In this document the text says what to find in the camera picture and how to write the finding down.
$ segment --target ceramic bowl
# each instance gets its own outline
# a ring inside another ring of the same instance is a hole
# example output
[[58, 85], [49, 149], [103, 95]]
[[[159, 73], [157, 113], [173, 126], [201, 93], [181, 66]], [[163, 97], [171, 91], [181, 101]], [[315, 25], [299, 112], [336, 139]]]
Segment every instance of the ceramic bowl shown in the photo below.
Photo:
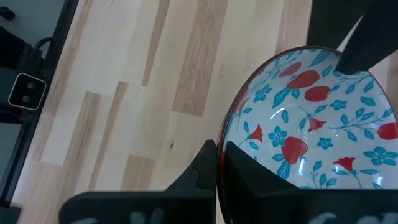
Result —
[[302, 189], [396, 188], [392, 108], [369, 72], [336, 72], [339, 56], [301, 47], [261, 65], [229, 110], [223, 150], [232, 141]]

